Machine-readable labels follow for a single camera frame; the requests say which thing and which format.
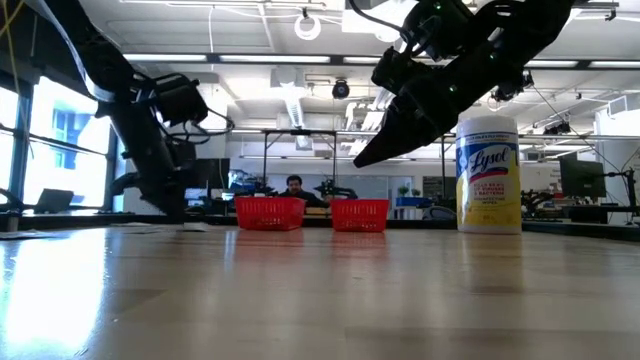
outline man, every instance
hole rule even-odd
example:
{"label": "man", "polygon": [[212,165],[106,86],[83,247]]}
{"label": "man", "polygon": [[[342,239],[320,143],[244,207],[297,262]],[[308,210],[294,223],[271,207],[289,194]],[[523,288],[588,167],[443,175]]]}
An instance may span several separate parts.
{"label": "man", "polygon": [[302,190],[302,178],[291,175],[287,178],[287,191],[280,194],[282,197],[297,197],[307,202],[307,207],[328,208],[329,204],[318,199],[310,192]]}

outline wooden table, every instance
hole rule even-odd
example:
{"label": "wooden table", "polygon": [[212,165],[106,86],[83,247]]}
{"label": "wooden table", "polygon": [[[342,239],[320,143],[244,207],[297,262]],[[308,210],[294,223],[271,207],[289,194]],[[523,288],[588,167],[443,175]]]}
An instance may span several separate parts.
{"label": "wooden table", "polygon": [[640,358],[634,244],[181,229],[0,242],[0,358]]}

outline dome camera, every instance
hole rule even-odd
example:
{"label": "dome camera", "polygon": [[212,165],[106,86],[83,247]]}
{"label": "dome camera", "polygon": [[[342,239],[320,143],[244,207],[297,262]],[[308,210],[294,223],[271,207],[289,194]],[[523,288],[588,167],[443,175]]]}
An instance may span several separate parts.
{"label": "dome camera", "polygon": [[333,86],[331,94],[334,99],[338,100],[349,97],[349,85],[347,85],[347,80],[336,80],[336,84]]}

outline red plastic basket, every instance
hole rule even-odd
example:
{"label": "red plastic basket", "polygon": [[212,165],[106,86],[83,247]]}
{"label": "red plastic basket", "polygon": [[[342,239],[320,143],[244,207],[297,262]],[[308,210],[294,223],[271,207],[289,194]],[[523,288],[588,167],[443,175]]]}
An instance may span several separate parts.
{"label": "red plastic basket", "polygon": [[389,200],[333,200],[335,231],[382,232],[387,228]]}
{"label": "red plastic basket", "polygon": [[293,197],[235,198],[238,226],[247,230],[293,230],[302,226],[304,200]]}

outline lysol logo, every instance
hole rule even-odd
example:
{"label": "lysol logo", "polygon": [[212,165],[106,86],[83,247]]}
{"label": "lysol logo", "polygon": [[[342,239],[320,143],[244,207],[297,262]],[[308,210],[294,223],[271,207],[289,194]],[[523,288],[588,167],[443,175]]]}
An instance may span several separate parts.
{"label": "lysol logo", "polygon": [[490,146],[469,157],[469,182],[509,173],[511,149],[508,146]]}

